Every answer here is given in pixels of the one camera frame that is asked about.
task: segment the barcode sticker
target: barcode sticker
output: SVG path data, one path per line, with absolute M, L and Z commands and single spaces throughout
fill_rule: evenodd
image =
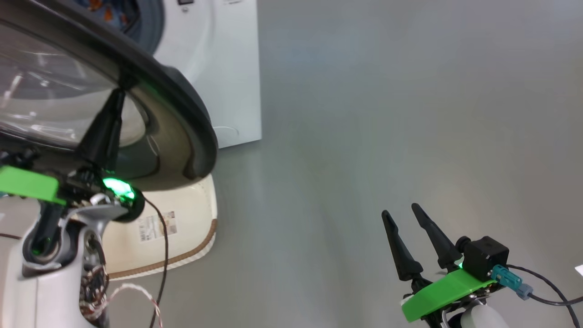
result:
M 168 236 L 178 233 L 174 211 L 162 213 L 162 216 L 164 217 L 164 222 L 166 223 Z M 160 222 L 158 215 L 150 215 L 149 217 L 139 218 L 138 231 L 140 233 L 141 242 L 148 242 L 150 240 L 164 237 L 164 227 L 162 226 L 162 222 Z

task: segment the gray connector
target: gray connector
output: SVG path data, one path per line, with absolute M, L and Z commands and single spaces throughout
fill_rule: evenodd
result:
M 532 289 L 532 287 L 530 285 L 522 284 L 516 290 L 516 295 L 518 295 L 518 297 L 522 298 L 525 301 L 525 300 L 530 298 L 530 296 L 528 296 L 528 294 L 531 294 L 533 290 L 534 289 Z

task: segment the glowing green led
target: glowing green led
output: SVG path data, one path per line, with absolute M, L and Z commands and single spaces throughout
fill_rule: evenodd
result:
M 103 183 L 106 185 L 106 187 L 112 189 L 115 195 L 117 196 L 127 197 L 130 199 L 134 199 L 134 197 L 136 196 L 134 194 L 134 191 L 132 190 L 132 187 L 128 183 L 123 182 L 121 180 L 108 177 L 106 179 L 103 179 Z

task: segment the green bracket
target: green bracket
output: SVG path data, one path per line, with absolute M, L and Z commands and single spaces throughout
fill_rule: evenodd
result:
M 58 189 L 59 181 L 52 176 L 8 165 L 0 168 L 0 192 L 2 193 L 65 205 L 66 201 L 57 197 Z
M 494 280 L 481 282 L 463 269 L 456 270 L 417 292 L 403 304 L 403 314 L 408 322 L 413 322 L 495 283 Z

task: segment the gray floor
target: gray floor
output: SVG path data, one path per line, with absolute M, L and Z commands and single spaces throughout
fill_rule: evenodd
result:
M 164 326 L 423 327 L 400 312 L 408 284 L 380 219 L 389 209 L 438 277 L 414 201 L 453 240 L 491 235 L 583 294 L 581 13 L 573 0 L 260 0 L 264 139 L 221 151 L 217 241 L 169 272 Z M 146 301 L 118 302 L 113 327 L 147 326 Z M 511 327 L 571 325 L 510 291 L 490 303 Z

